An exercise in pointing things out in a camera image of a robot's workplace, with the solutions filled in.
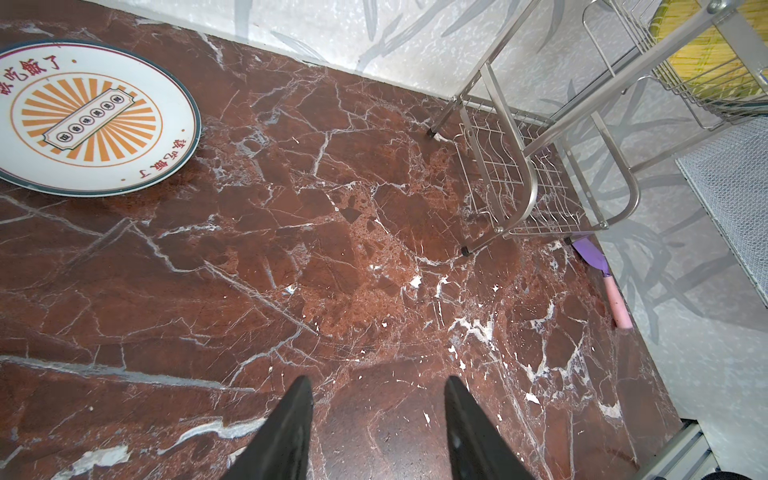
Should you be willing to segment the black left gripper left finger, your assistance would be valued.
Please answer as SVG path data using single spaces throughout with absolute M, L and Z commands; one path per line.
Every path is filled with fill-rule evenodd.
M 299 376 L 222 479 L 306 479 L 312 386 Z

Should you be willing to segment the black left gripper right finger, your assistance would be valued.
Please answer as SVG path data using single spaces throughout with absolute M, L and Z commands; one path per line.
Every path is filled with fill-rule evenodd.
M 534 479 L 459 377 L 447 379 L 444 400 L 453 479 Z

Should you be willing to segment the orange sunburst plate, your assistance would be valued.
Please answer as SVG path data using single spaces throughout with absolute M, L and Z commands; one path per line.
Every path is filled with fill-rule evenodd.
M 172 176 L 202 134 L 199 108 L 167 70 L 126 50 L 45 40 L 1 51 L 1 178 L 78 198 Z

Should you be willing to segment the yellow green woven plate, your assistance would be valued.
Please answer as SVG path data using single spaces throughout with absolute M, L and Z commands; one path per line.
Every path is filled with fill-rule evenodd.
M 699 10 L 696 1 L 663 1 L 649 32 L 654 40 L 661 41 Z M 670 56 L 657 67 L 655 75 L 665 86 L 703 100 L 733 102 L 764 93 L 716 27 Z

